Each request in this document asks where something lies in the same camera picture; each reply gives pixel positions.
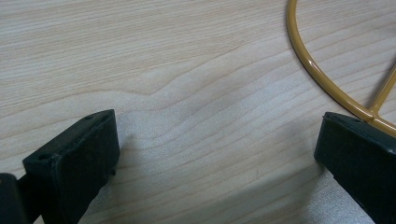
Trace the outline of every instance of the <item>yellow cable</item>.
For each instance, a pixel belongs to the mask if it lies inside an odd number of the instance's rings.
[[[311,75],[311,77],[319,84],[319,86],[325,90],[338,104],[343,106],[345,109],[350,111],[356,117],[365,120],[377,129],[388,133],[396,137],[396,126],[392,123],[380,118],[378,111],[381,105],[385,102],[391,88],[396,81],[396,66],[393,67],[389,74],[389,78],[386,81],[384,87],[375,98],[373,106],[368,109],[346,93],[338,88],[327,76],[324,74],[317,63],[312,59],[311,55],[306,50],[303,40],[300,37],[296,21],[296,5],[297,0],[289,0],[288,12],[287,12],[287,27],[290,37],[290,42],[294,47],[294,50],[300,59],[301,63]]]

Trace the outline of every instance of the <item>black clamp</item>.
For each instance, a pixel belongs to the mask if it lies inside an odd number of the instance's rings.
[[[375,223],[396,223],[396,138],[327,112],[315,158]]]
[[[114,110],[79,120],[23,160],[21,179],[0,174],[0,223],[78,223],[119,156]]]

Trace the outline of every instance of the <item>yellow wire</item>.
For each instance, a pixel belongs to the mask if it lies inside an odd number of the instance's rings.
[[[327,76],[324,74],[317,63],[312,59],[311,55],[306,50],[303,40],[300,37],[296,21],[296,6],[297,0],[289,0],[288,12],[287,12],[287,27],[290,37],[290,42],[294,47],[294,50],[300,59],[301,63],[311,75],[311,77],[319,84],[319,86],[325,90],[338,104],[342,105],[345,109],[350,111],[356,117],[365,120],[377,129],[388,133],[396,137],[396,126],[392,123],[380,118],[378,111],[381,105],[385,102],[391,88],[396,81],[396,66],[393,67],[389,74],[389,78],[386,81],[384,87],[375,98],[373,106],[368,109],[346,93],[338,88]]]

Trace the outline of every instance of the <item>wood grain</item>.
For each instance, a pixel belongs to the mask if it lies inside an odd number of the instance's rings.
[[[0,171],[114,108],[116,177],[80,223],[372,223],[313,159],[347,112],[305,72],[287,1],[1,1]],[[370,104],[396,56],[396,4],[299,1],[322,69]],[[396,122],[396,93],[381,113]]]

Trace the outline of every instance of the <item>wooden table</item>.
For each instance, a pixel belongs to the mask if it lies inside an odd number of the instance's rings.
[[[0,171],[21,177],[23,158],[114,108],[118,173],[80,223],[372,223],[313,158],[321,116],[347,112],[296,58],[286,4],[1,1]],[[396,2],[301,0],[297,17],[321,68],[370,104]]]

